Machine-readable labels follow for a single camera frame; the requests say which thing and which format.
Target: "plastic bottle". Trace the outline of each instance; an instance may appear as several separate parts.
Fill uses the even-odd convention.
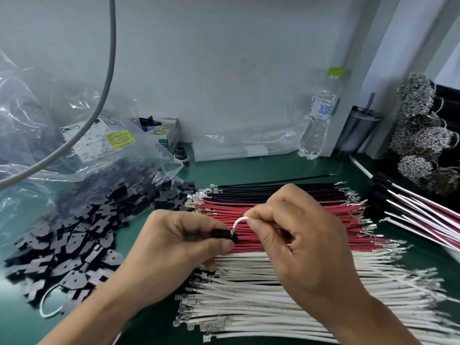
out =
[[[343,73],[343,68],[330,68],[328,76],[313,95],[309,111],[310,122],[300,140],[297,151],[299,156],[313,160],[320,155],[331,115],[342,89],[340,77]]]

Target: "green bottle cap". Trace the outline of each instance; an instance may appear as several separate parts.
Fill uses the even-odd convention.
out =
[[[344,74],[343,68],[329,68],[329,76],[342,76]]]

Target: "bottle label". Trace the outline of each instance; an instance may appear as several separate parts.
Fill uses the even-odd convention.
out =
[[[334,110],[336,101],[313,97],[310,104],[310,116],[321,120],[329,120]]]

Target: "flat plastic bag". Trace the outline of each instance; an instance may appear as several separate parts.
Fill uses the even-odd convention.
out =
[[[37,68],[0,70],[0,178],[19,173],[63,145],[84,124],[98,98],[90,87],[53,80]],[[56,218],[73,218],[87,205],[103,203],[120,183],[140,198],[152,194],[181,169],[182,163],[126,114],[135,106],[120,104],[123,115],[111,106],[118,105],[108,102],[66,155],[0,190],[0,247],[37,221],[54,225]],[[150,202],[141,200],[142,205],[127,213],[148,209]]]
[[[195,161],[287,154],[299,147],[307,121],[232,128],[193,139]]]

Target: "small box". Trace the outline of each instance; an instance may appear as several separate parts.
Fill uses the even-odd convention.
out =
[[[179,119],[153,117],[153,121],[159,122],[161,125],[154,126],[150,131],[147,131],[147,134],[155,138],[171,154],[174,154],[177,143],[179,142]]]

